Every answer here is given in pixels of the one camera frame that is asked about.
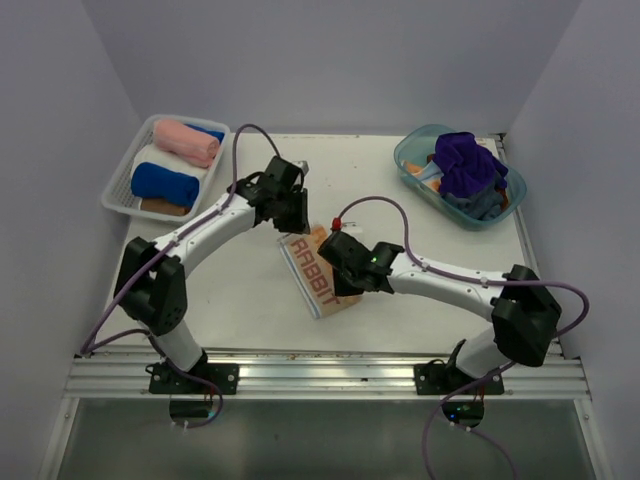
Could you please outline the orange blue printed towel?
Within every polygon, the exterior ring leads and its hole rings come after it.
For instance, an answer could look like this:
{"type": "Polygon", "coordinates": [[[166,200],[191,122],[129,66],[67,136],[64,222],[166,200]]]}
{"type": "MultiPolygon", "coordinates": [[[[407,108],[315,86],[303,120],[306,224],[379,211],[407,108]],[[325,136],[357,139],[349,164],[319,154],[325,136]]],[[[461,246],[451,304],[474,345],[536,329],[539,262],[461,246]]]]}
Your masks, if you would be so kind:
{"type": "Polygon", "coordinates": [[[286,234],[278,239],[279,250],[315,320],[329,317],[361,301],[361,296],[338,297],[332,267],[318,254],[329,231],[320,224],[309,234],[286,234]]]}

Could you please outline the royal blue towel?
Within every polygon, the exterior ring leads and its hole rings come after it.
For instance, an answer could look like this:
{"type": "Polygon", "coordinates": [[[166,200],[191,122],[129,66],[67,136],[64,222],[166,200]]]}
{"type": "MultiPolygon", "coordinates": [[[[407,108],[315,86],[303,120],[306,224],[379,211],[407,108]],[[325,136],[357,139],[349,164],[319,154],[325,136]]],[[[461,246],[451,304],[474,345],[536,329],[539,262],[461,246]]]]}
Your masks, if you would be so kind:
{"type": "Polygon", "coordinates": [[[191,208],[200,193],[197,178],[173,172],[151,163],[142,163],[131,177],[131,191],[140,198],[163,198],[191,208]]]}

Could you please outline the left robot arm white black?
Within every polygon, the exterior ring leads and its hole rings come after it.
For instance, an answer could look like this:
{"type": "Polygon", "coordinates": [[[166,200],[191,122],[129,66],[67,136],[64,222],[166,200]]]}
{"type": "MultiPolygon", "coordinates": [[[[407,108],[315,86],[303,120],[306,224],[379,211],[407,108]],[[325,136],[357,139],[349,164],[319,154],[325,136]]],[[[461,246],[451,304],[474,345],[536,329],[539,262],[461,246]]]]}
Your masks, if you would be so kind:
{"type": "Polygon", "coordinates": [[[308,171],[305,161],[274,156],[265,170],[236,180],[196,218],[152,241],[137,237],[126,245],[115,304],[150,332],[185,392],[201,390],[208,379],[204,350],[185,320],[189,275],[228,241],[264,222],[281,233],[308,233],[308,171]]]}

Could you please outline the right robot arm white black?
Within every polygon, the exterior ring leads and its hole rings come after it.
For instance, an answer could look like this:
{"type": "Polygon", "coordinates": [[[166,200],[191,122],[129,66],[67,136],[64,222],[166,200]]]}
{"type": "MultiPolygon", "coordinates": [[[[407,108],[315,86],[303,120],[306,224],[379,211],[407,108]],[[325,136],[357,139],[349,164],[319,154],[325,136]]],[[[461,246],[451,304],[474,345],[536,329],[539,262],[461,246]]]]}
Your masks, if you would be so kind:
{"type": "Polygon", "coordinates": [[[332,268],[338,297],[365,292],[433,299],[482,318],[490,328],[459,342],[445,369],[451,389],[468,392],[481,377],[509,363],[539,367],[556,335],[562,309],[528,267],[506,273],[472,271],[426,258],[402,246],[379,242],[368,249],[344,231],[334,231],[318,254],[332,268]]]}

